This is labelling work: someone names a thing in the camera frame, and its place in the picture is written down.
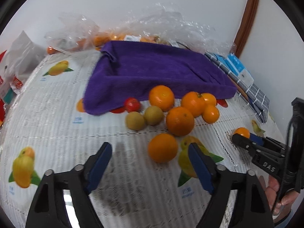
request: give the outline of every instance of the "white lace tablecloth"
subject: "white lace tablecloth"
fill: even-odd
[[[168,164],[156,164],[147,154],[148,142],[167,132],[165,123],[134,132],[125,127],[126,112],[91,116],[77,111],[76,104],[83,97],[99,57],[95,50],[48,56],[23,87],[1,132],[1,206],[17,228],[25,227],[37,186],[20,188],[16,182],[9,183],[13,161],[21,149],[27,146],[34,149],[35,171],[42,178],[47,169],[62,172],[83,164],[107,141],[112,144],[113,156],[98,188],[90,195],[104,227],[194,228],[210,200],[209,193],[195,178],[177,186],[181,173],[178,156]],[[43,76],[62,60],[67,60],[73,71]],[[227,108],[217,105],[220,118],[212,125],[196,118],[190,135],[197,137],[210,152],[223,157],[220,164],[228,169],[243,173],[254,169],[266,177],[267,183],[267,174],[258,170],[250,162],[249,154],[237,149],[229,139],[238,127],[246,127],[253,133],[251,120],[255,115],[238,95],[227,103]],[[260,127],[266,136],[283,141],[272,119]],[[221,227],[228,226],[235,196],[232,192]],[[71,208],[71,203],[67,203],[68,212]],[[77,227],[77,220],[71,223]]]

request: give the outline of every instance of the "blue gripper pad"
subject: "blue gripper pad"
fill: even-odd
[[[92,167],[88,176],[89,184],[87,185],[86,189],[89,194],[97,188],[102,175],[112,157],[112,146],[110,143],[105,142],[101,148],[104,149],[96,160],[95,165]]]
[[[263,138],[254,134],[250,133],[250,138],[249,138],[252,142],[255,142],[256,144],[258,144],[259,146],[263,146],[264,145],[264,141]]]
[[[200,154],[202,154],[202,152],[201,151],[198,152],[193,144],[189,145],[188,155],[191,164],[201,182],[201,185],[203,186],[203,189],[208,191],[209,194],[212,195],[214,192],[214,187],[212,184],[211,174],[207,169],[204,161],[202,160]]]

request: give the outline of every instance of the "brown wooden trim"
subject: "brown wooden trim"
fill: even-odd
[[[236,57],[240,57],[245,47],[254,22],[254,18],[256,16],[258,4],[259,0],[247,0],[242,22],[234,40],[234,43],[236,45]]]

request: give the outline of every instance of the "blue and white tissue packet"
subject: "blue and white tissue packet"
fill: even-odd
[[[248,70],[244,67],[241,61],[233,54],[229,54],[227,58],[224,58],[218,54],[215,54],[217,59],[222,62],[227,68],[231,70],[247,87],[250,87],[254,79]]]

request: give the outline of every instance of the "red logo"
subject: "red logo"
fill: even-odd
[[[23,86],[23,83],[16,76],[14,76],[13,84],[17,89],[20,89]]]

